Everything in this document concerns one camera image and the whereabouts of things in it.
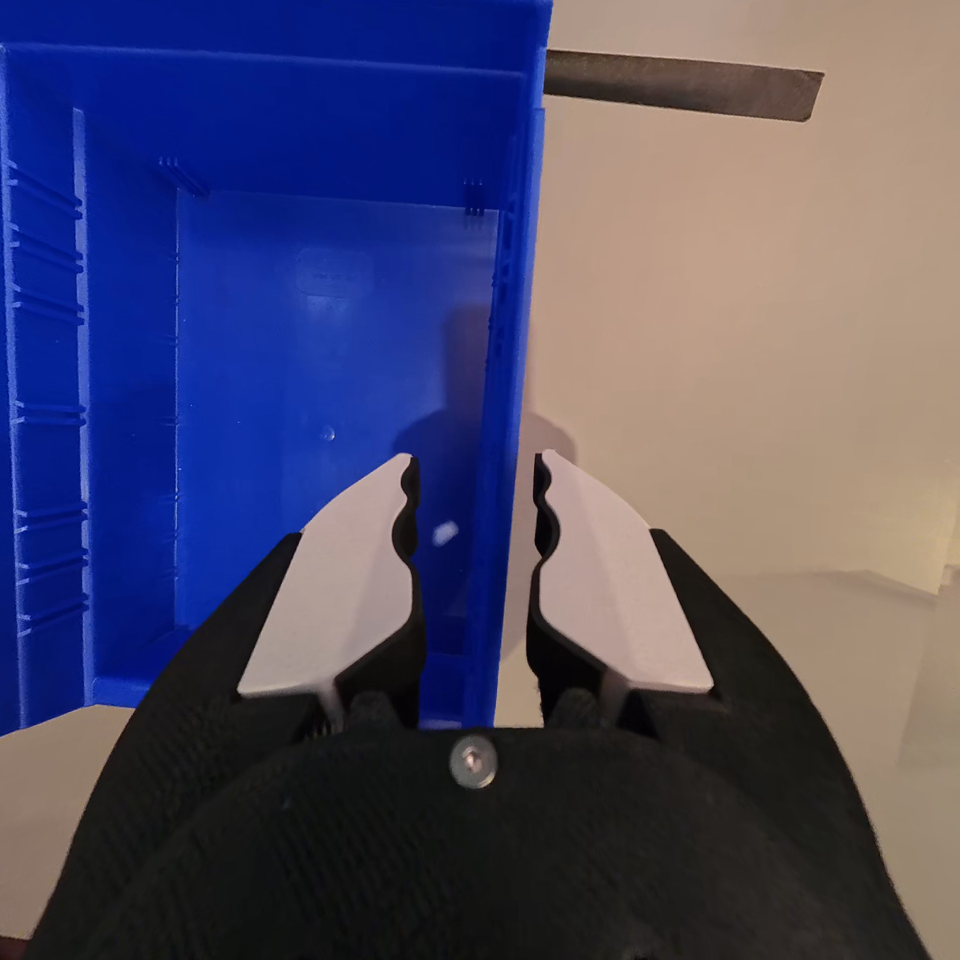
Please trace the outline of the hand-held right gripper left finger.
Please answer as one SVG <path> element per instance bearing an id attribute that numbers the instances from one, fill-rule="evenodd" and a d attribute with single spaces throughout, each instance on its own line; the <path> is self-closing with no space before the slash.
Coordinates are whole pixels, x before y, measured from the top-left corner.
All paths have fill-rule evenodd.
<path id="1" fill-rule="evenodd" d="M 383 693 L 402 724 L 420 716 L 426 618 L 413 556 L 420 464 L 394 455 L 302 528 L 237 686 L 244 699 L 311 694 L 333 729 L 357 695 Z"/>

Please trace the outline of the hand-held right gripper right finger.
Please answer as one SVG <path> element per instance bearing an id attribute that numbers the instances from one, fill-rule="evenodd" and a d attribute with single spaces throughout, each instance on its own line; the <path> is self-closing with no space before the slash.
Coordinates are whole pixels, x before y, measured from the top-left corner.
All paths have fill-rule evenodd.
<path id="1" fill-rule="evenodd" d="M 546 729 L 653 732 L 659 710 L 714 709 L 714 677 L 653 528 L 556 450 L 534 456 L 526 660 Z"/>

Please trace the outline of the blue plastic bin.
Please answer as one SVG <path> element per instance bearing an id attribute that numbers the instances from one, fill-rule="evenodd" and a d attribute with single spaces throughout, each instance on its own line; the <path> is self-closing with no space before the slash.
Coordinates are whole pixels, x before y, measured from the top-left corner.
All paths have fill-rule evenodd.
<path id="1" fill-rule="evenodd" d="M 494 721 L 551 2 L 2 2 L 2 734 L 134 707 L 421 469 L 421 719 Z"/>

